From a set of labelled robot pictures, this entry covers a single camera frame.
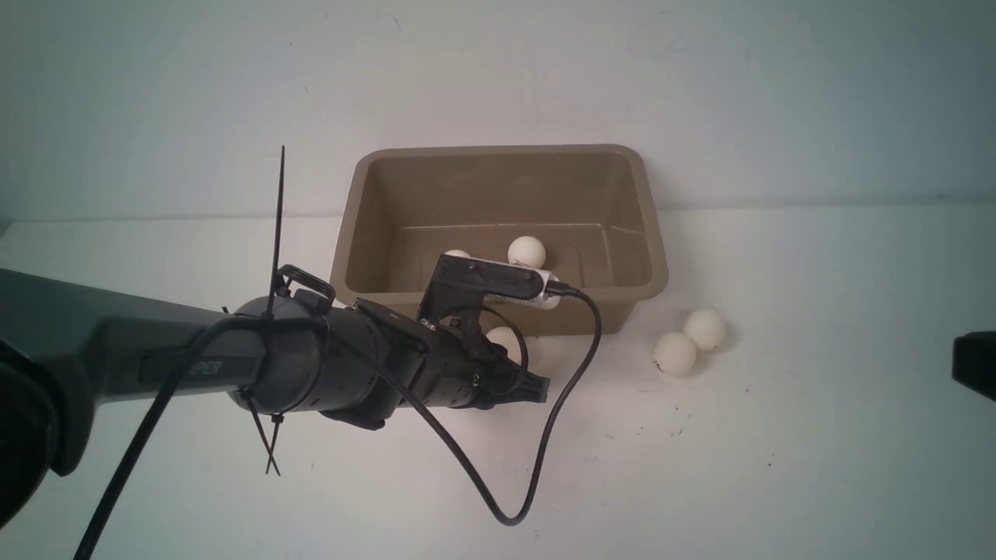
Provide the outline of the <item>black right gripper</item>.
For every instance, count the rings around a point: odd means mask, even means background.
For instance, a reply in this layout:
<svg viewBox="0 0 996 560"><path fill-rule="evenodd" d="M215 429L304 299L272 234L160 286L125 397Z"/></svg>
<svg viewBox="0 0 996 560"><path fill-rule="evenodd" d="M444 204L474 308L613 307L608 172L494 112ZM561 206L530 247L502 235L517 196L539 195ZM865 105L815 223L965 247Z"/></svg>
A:
<svg viewBox="0 0 996 560"><path fill-rule="evenodd" d="M962 334L952 346L952 378L980 396L996 400L995 331Z"/></svg>

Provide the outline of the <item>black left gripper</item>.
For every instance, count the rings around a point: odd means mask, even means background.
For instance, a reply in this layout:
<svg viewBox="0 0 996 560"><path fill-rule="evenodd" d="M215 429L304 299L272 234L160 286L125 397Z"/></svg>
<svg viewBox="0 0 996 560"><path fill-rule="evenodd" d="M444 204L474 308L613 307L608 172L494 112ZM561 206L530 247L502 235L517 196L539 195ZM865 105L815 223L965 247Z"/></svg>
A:
<svg viewBox="0 0 996 560"><path fill-rule="evenodd" d="M416 322L380 304L359 300L327 315L328 347L319 383L328 389L321 414L365 430L382 429L409 401L427 408L491 410L512 403L543 404L550 380L524 357L489 341L479 319L485 305L447 310L437 322Z"/></svg>

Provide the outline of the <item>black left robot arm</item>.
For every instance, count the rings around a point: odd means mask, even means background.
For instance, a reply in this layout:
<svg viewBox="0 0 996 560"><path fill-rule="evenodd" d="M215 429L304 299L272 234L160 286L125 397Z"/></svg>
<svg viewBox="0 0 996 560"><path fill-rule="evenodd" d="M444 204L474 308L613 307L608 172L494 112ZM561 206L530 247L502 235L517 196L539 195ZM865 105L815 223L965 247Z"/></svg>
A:
<svg viewBox="0 0 996 560"><path fill-rule="evenodd" d="M251 327L221 333L222 312L5 269L2 521L47 474L78 467L100 405L154 398L178 366L178 396L225 393L260 415L319 412L366 430L409 403L380 369L428 408L544 403L549 380L492 344L477 310L449 314L454 326L435 326L281 287L235 312Z"/></svg>

